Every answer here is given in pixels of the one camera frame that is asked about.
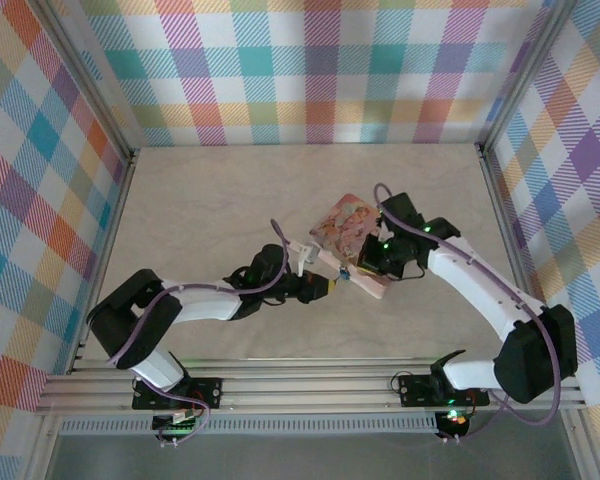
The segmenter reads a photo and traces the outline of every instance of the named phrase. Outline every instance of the colorful plaid wall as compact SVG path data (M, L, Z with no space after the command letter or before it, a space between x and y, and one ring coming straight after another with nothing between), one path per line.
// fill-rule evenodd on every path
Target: colorful plaid wall
M171 146L473 142L553 2L54 3L127 133Z
M123 163L24 0L0 1L0 480L68 355Z
M496 153L533 284L576 315L600 437L600 0L579 2Z

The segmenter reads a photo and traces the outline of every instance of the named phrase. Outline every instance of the marble-patterned surface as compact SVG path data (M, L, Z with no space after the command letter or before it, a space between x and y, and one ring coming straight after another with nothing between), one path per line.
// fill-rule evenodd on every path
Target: marble-patterned surface
M163 278L211 281L310 227L347 192L373 201L386 182L425 218L447 217L492 265L510 268L472 145L320 145L143 149L102 294L139 268ZM328 267L315 269L335 278ZM183 359L245 357L438 357L457 348L497 351L488 323L428 274L375 300L339 282L310 305L264 306L235 322L174 325L164 345ZM91 338L85 355L104 352Z

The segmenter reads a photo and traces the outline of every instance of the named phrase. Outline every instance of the purple cable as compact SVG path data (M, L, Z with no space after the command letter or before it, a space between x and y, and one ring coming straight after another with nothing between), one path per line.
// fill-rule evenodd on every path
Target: purple cable
M178 446L181 443L184 443L187 440L189 440L190 438L192 438L194 435L197 435L207 425L207 423L209 423L209 418L211 417L211 409L209 408L209 405L207 405L202 400L197 400L195 398L181 397L180 395L174 395L172 393L163 392L158 387L151 384L151 382L147 382L145 380L143 380L143 382L147 387L149 387L151 390L153 390L157 394L162 395L163 397L171 398L173 400L178 400L181 402L192 403L194 405L198 405L198 406L204 408L206 415L204 416L204 420L202 421L202 423L200 425L198 425L191 433L188 433L187 435L182 437L179 441L174 442L174 446ZM158 430L158 438L164 442L165 439L162 438L163 431L164 431L164 427Z
M131 332L131 335L129 335L129 338L127 339L125 344L120 348L120 350L118 350L109 360L107 360L107 365L115 365L118 362L118 360L120 360L122 358L122 356L125 353L127 353L129 348L131 348L131 345L133 345L133 342L135 342L136 338L138 338L138 335L140 335L140 331L142 330L142 327L144 326L144 324L147 322L147 318L149 318L149 314L151 313L151 310L153 310L153 308L156 306L156 304L160 301L160 299L162 297L164 297L165 295L168 295L171 292L197 289L197 290L213 290L216 292L232 293L234 295L251 295L254 293L264 292L265 290L268 290L269 288L273 287L276 283L278 283L278 280L280 280L282 278L282 275L284 275L284 272L285 272L285 269L287 266L287 262L289 261L289 251L287 250L287 244L289 243L289 241L286 238L284 238L284 234L282 233L282 230L280 229L280 225L278 225L278 222L276 222L274 219L271 219L271 226L273 227L273 231L276 232L276 235L278 235L278 237L280 237L280 240L282 241L282 264L280 266L280 271L273 278L273 280L271 280L269 283L267 283L266 285L263 285L261 287L247 288L247 289L243 289L243 290L219 287L217 285L210 285L207 283L185 283L184 285L175 285L173 287L164 289L162 292L160 292L158 295L156 295L153 300L151 300L149 305L147 305L147 308L144 309L144 312L140 316L138 323L136 324L135 328L133 329L133 332Z
M373 188L374 199L376 201L378 208L382 211L383 215L385 215L389 220L391 220L394 224L396 224L403 230L405 230L409 233L412 233L414 235L418 235L420 237L426 238L433 242L436 242L438 245L441 245L441 246L447 248L448 250L451 250L453 253L460 256L464 260L472 261L472 264L475 265L475 267L478 270L480 270L489 280L491 280L493 283L495 283L514 302L516 302L518 305L520 305L521 306L520 308L527 315L529 315L529 317L531 317L531 319L535 322L536 326L538 327L538 330L540 331L540 333L542 335L542 338L544 339L544 341L547 345L547 350L549 351L549 358L551 358L551 367L553 370L553 386L554 386L553 401L551 403L551 408L549 409L549 413L540 420L537 420L537 421L529 420L529 419L523 417L522 415L520 415L510 405L508 405L506 400L501 400L493 392L491 392L491 395L493 395L493 397L496 399L496 401L498 403L500 403L500 405L502 407L500 410L498 410L498 413L500 413L503 409L506 409L510 413L512 413L516 418L518 418L522 422L524 422L527 425L530 425L532 427L543 427L545 425L548 425L549 422L551 422L551 420L553 420L553 417L558 412L558 407L560 406L560 393L561 393L560 383L561 383L562 379L560 378L560 366L559 366L559 360L558 360L558 353L556 352L556 347L553 344L553 341L551 340L551 336L549 335L547 328L542 324L542 322L540 321L538 316L534 313L534 311L531 310L529 305L527 305L524 302L524 300L513 289L511 289L506 283L504 283L502 280L500 280L500 278L498 278L498 276L495 275L482 262L479 262L478 260L473 259L471 257L471 255L469 255L467 252L465 252L461 248L456 247L452 243L449 243L449 242L443 240L442 238L436 237L435 235L431 235L430 233L423 232L422 230L411 227L411 226L405 224L404 222L401 222L391 212L383 210L382 202L380 201L380 196L378 195L378 190L380 190L381 188L384 189L389 196L393 196L393 195L391 194L391 190L389 190L389 187L387 187L384 183L378 183Z

